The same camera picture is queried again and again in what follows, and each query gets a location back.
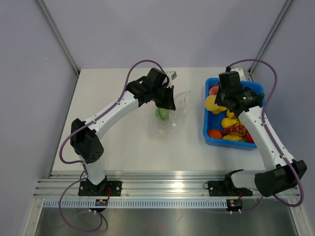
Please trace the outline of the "green watermelon toy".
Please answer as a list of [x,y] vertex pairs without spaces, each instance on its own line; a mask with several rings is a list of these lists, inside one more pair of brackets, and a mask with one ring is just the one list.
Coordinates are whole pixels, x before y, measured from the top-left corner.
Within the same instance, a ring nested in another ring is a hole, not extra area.
[[159,120],[169,120],[169,110],[156,108],[155,115]]

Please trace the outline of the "pale yellow pear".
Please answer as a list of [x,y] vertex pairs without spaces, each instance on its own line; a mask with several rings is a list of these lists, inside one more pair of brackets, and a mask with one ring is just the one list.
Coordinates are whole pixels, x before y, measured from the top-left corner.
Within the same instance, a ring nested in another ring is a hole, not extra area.
[[205,99],[205,108],[206,110],[208,110],[209,112],[213,113],[214,115],[218,115],[221,112],[224,112],[227,110],[226,107],[223,106],[219,106],[215,103],[216,100],[216,95],[209,95],[206,99]]

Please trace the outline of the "clear zip top bag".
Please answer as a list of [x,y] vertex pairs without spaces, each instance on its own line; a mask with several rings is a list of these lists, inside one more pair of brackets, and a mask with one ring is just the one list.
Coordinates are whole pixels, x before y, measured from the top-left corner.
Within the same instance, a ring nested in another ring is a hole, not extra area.
[[169,110],[169,120],[159,120],[152,110],[147,122],[147,136],[150,140],[164,140],[178,132],[186,119],[190,107],[190,90],[174,95],[176,110]]

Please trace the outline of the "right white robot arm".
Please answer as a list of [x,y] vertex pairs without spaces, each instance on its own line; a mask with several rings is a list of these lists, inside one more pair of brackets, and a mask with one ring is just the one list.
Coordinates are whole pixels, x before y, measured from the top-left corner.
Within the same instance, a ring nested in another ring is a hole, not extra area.
[[239,73],[224,72],[219,75],[219,90],[215,103],[226,107],[249,131],[263,159],[265,172],[234,171],[223,183],[224,191],[236,194],[241,188],[258,190],[264,197],[301,186],[307,170],[303,160],[296,161],[284,147],[269,123],[262,100],[255,91],[243,86]]

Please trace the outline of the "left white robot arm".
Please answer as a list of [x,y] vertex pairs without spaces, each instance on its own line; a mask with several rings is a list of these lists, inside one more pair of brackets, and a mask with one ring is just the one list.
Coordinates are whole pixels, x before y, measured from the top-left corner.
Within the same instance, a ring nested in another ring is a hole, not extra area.
[[122,97],[93,117],[71,124],[70,145],[80,156],[86,169],[86,179],[80,183],[80,196],[101,196],[109,194],[109,183],[100,163],[104,153],[101,138],[128,113],[153,101],[157,108],[175,110],[173,80],[175,71],[163,72],[150,69],[146,76],[131,81],[124,89]]

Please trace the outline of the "pink peach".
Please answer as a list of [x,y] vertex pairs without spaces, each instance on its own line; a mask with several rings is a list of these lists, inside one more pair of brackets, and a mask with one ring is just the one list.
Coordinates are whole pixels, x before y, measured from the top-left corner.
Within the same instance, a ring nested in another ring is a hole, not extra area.
[[218,93],[219,86],[218,85],[213,85],[209,89],[209,95],[216,95]]

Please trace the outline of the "blue plastic bin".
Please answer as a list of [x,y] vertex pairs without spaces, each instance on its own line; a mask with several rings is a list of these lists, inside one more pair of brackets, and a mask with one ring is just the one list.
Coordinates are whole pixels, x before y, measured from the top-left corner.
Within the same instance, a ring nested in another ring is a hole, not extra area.
[[[262,94],[264,93],[264,88],[261,84],[255,83],[255,82],[248,82],[248,81],[241,81],[242,85],[244,87],[249,87],[255,93]],[[219,78],[209,78],[205,82],[205,98],[209,96],[209,90],[210,88],[215,85],[219,84]],[[224,148],[236,148],[236,149],[242,149],[242,150],[254,150],[256,149],[256,145],[253,143],[248,142],[241,142],[241,141],[231,141],[231,140],[224,140],[224,139],[216,139],[212,138],[208,135],[208,131],[215,129],[218,131],[221,131],[223,128],[221,126],[221,121],[223,118],[226,118],[226,111],[221,112],[217,115],[214,115],[212,112],[208,111],[205,108],[204,111],[204,124],[203,124],[203,135],[205,138],[205,142],[208,145],[212,146],[219,146]]]

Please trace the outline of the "red grape bunch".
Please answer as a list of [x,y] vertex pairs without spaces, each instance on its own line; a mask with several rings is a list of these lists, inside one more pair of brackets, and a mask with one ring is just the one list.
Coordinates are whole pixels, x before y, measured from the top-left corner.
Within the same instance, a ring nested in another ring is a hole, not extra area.
[[222,135],[238,135],[238,136],[245,136],[247,133],[247,129],[244,125],[231,125],[221,130]]

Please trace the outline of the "orange persimmon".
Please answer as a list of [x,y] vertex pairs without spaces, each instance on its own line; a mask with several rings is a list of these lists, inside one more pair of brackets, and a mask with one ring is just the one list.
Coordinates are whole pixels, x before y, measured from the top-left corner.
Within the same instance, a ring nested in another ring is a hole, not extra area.
[[219,130],[216,130],[216,129],[210,129],[207,131],[207,135],[210,137],[210,138],[213,138],[213,139],[222,139],[223,138],[223,135],[222,133],[219,131]]

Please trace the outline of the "yellow banana bunch front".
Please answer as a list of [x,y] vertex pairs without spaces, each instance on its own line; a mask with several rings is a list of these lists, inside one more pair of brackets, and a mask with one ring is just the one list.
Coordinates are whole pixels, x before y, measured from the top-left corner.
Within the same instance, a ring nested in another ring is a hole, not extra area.
[[223,140],[229,140],[229,141],[235,141],[235,142],[239,142],[241,141],[243,138],[243,136],[240,136],[238,134],[228,134],[223,136]]

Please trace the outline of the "red tomato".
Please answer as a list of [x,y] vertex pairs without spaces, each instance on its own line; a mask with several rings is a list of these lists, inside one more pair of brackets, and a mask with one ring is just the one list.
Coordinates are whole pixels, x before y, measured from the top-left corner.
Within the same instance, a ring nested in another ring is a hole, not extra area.
[[246,134],[246,140],[247,140],[248,143],[254,144],[254,140],[253,140],[253,138],[252,138],[252,136],[250,135],[249,132]]

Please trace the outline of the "right small circuit board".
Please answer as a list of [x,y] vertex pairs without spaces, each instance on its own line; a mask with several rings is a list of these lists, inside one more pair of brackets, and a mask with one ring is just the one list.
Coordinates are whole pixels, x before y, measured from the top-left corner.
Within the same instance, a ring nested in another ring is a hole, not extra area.
[[239,211],[243,208],[243,200],[226,200],[227,203],[227,211]]

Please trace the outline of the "small circuit board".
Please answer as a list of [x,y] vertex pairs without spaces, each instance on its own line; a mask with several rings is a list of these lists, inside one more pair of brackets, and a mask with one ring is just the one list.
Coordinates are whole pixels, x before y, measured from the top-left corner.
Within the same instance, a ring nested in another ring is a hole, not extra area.
[[243,208],[243,200],[226,200],[227,203],[227,211],[239,211]]
[[99,207],[107,207],[108,206],[108,200],[107,199],[96,199],[95,200],[95,206]]

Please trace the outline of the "left small circuit board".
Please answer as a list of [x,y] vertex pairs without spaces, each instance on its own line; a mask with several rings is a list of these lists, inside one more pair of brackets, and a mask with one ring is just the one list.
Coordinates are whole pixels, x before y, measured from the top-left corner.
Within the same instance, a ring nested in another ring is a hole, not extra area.
[[95,206],[99,207],[107,207],[108,206],[108,200],[107,199],[96,199],[95,200]]

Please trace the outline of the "aluminium rail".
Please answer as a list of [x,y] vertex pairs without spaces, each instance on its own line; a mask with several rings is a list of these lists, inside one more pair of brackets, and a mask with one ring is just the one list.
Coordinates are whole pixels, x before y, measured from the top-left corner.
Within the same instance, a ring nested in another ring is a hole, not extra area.
[[[216,171],[126,172],[106,171],[108,180],[122,182],[121,199],[206,199],[209,180],[221,180],[224,174]],[[57,198],[70,185],[67,198],[77,197],[77,180],[81,171],[52,171],[48,178],[39,179],[35,198]]]

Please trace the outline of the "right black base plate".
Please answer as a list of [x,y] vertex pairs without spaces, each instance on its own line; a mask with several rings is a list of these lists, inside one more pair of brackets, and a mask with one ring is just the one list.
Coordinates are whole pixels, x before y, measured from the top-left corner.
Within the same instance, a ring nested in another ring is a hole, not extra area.
[[223,180],[210,180],[203,183],[210,197],[251,197],[253,192],[247,188],[227,188]]

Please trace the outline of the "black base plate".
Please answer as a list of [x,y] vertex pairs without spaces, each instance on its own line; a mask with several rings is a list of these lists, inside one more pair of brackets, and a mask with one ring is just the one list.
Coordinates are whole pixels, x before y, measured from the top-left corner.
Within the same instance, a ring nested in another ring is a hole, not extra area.
[[78,196],[81,197],[119,197],[122,192],[121,181],[106,181],[93,185],[89,181],[82,181],[79,185]]
[[203,183],[210,197],[251,197],[253,192],[247,188],[227,188],[223,180],[210,180]]

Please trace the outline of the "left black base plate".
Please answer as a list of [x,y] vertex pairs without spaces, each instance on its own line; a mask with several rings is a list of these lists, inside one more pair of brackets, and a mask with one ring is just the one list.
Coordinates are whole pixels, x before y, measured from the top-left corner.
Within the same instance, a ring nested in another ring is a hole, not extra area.
[[79,185],[78,196],[81,197],[119,197],[122,192],[121,181],[106,181],[93,185],[89,181],[82,181]]

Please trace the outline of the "right aluminium frame post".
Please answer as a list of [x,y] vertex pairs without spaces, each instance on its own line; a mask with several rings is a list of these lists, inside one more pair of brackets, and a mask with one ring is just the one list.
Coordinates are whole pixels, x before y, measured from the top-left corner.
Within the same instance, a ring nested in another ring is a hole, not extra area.
[[270,30],[267,33],[267,36],[265,37],[261,47],[259,48],[256,59],[263,59],[264,54],[266,53],[267,49],[271,45],[276,33],[279,31],[282,23],[285,20],[285,17],[289,13],[290,9],[292,8],[293,4],[295,3],[294,0],[285,0],[279,13],[277,14]]

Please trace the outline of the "aluminium frame post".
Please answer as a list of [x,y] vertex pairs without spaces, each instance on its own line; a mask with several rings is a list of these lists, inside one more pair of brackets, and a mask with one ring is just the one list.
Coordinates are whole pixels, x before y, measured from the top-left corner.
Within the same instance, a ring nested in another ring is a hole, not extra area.
[[270,30],[267,33],[267,36],[265,37],[261,47],[259,48],[256,59],[263,59],[264,54],[266,53],[267,49],[271,45],[276,33],[279,31],[282,23],[285,20],[285,17],[289,13],[290,9],[292,8],[293,4],[295,3],[294,0],[285,0],[279,13],[277,14]]
[[44,0],[35,0],[35,4],[37,5],[39,11],[43,15],[43,18],[45,19],[46,23],[48,24],[48,27],[50,31],[52,32],[52,35],[54,36],[55,40],[57,41],[57,44],[59,45],[59,48],[61,49],[62,53],[64,54],[67,62],[69,63],[72,71],[78,78],[80,75],[80,68],[78,67],[77,63],[75,62],[66,42],[64,41],[56,23],[55,20],[50,13],[46,3]]

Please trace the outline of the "left aluminium frame post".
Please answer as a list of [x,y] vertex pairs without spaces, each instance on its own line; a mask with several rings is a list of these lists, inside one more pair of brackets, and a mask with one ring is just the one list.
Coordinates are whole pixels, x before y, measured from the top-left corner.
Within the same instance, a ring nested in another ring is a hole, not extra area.
[[45,19],[46,23],[48,24],[48,27],[50,31],[52,32],[52,35],[54,36],[55,40],[57,41],[57,44],[59,45],[59,48],[61,49],[62,53],[64,54],[67,62],[69,63],[72,71],[78,78],[80,75],[80,68],[78,67],[77,63],[75,62],[66,42],[64,41],[56,23],[55,20],[50,13],[46,3],[44,0],[35,0],[35,4],[37,5],[39,11],[43,15],[43,18]]

